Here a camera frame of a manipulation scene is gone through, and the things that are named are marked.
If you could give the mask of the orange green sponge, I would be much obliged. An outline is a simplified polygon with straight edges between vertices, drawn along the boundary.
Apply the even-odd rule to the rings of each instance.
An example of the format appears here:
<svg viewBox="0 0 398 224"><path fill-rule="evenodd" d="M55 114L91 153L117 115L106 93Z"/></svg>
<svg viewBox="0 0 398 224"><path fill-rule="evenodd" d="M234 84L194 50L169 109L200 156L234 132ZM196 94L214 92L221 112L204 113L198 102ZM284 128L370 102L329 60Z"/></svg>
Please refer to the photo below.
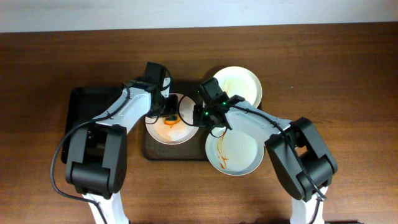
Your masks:
<svg viewBox="0 0 398 224"><path fill-rule="evenodd" d="M179 123L180 121L181 121L180 116L177 114L173 114L173 115L170 115L170 116L164 118L164 124L169 125L169 126L173 126L173 125Z"/></svg>

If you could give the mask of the white plate stained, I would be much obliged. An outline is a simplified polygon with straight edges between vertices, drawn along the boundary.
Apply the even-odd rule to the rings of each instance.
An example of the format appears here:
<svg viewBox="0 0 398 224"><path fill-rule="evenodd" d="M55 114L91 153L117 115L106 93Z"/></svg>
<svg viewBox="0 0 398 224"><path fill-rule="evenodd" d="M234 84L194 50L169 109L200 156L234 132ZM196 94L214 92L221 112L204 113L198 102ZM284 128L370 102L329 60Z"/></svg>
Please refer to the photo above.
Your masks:
<svg viewBox="0 0 398 224"><path fill-rule="evenodd" d="M186 96L180 104L180 114L188 124L193 123L193 107L195 102ZM180 117L175 121L166 118L145 118L148 133L157 141L167 145L177 145L191 139L199 127L186 125Z"/></svg>

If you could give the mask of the white plate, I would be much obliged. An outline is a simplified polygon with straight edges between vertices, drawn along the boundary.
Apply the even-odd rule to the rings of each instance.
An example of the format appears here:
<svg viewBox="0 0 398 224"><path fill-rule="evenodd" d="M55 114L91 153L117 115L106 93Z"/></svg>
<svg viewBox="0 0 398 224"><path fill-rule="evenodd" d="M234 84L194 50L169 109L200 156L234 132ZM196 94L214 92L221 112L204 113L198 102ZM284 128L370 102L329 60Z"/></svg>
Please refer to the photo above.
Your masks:
<svg viewBox="0 0 398 224"><path fill-rule="evenodd" d="M229 97L239 95L254 107L261 104L262 86L252 71L244 67L231 66L217 71L213 77Z"/></svg>
<svg viewBox="0 0 398 224"><path fill-rule="evenodd" d="M256 170L264 158L264 146L239 131L215 128L205 142L210 164L226 175L242 176Z"/></svg>

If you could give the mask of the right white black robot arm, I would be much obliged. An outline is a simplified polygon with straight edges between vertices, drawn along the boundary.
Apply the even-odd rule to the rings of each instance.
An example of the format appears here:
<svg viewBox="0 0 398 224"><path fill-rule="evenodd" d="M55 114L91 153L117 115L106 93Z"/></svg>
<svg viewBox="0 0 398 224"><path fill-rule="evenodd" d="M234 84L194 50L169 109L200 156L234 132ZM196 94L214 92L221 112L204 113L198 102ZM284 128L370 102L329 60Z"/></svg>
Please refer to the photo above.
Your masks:
<svg viewBox="0 0 398 224"><path fill-rule="evenodd" d="M235 95L195 105L193 122L196 126L226 127L262 143L281 186L292 197L290 222L324 223L325 194L338 166L309 119L277 118Z"/></svg>

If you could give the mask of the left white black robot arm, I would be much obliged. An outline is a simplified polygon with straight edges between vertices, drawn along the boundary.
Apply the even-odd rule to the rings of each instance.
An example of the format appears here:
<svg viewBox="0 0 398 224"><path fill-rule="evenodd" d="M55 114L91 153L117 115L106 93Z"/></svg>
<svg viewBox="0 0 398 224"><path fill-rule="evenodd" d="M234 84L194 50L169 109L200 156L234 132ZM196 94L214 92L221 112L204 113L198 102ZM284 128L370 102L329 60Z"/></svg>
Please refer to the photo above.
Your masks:
<svg viewBox="0 0 398 224"><path fill-rule="evenodd" d="M116 100L89 121L77 122L69 140L65 179L87 202L96 223L129 223L121 200L127 170L127 134L143 117L170 114L177 100L169 96L170 78L131 81Z"/></svg>

